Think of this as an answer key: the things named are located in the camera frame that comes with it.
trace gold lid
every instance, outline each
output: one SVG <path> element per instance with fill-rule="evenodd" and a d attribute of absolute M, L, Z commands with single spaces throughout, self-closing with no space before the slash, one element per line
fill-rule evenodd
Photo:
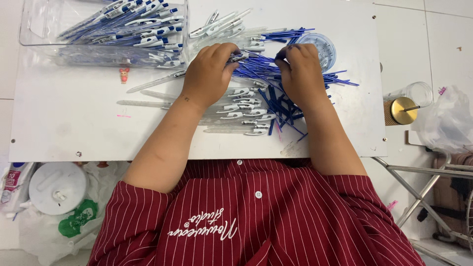
<path fill-rule="evenodd" d="M 391 104 L 391 115 L 399 124 L 410 124 L 417 118 L 417 109 L 404 111 L 404 109 L 416 107 L 414 101 L 407 97 L 399 97 Z"/>

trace white bucket lid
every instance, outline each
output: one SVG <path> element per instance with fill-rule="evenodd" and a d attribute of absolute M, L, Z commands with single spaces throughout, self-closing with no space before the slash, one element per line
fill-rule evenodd
<path fill-rule="evenodd" d="M 88 188 L 86 173 L 72 162 L 48 162 L 31 177 L 31 203 L 41 212 L 59 215 L 82 203 Z"/>

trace round plastic lid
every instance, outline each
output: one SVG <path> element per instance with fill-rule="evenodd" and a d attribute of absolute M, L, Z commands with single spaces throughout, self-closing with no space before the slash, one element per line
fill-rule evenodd
<path fill-rule="evenodd" d="M 329 38 L 320 33 L 309 33 L 297 41 L 298 44 L 314 44 L 319 52 L 320 67 L 322 73 L 333 67 L 337 59 L 337 52 L 335 46 Z"/>
<path fill-rule="evenodd" d="M 88 188 L 86 173 L 71 162 L 48 162 L 31 177 L 31 203 L 49 215 L 68 213 L 82 203 Z"/>

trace pink mouse figurine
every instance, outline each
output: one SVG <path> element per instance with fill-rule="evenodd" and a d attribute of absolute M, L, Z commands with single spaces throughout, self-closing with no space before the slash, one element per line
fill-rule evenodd
<path fill-rule="evenodd" d="M 125 68 L 125 70 L 123 70 L 123 68 L 120 68 L 120 77 L 122 79 L 122 84 L 126 84 L 126 81 L 128 79 L 128 72 L 130 72 L 130 68 Z"/>

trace red striped shirt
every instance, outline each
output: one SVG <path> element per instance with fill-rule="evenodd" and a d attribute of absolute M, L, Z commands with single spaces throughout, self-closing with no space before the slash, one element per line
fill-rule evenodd
<path fill-rule="evenodd" d="M 92 265 L 424 265 L 367 176 L 310 160 L 188 161 L 163 194 L 120 182 Z"/>

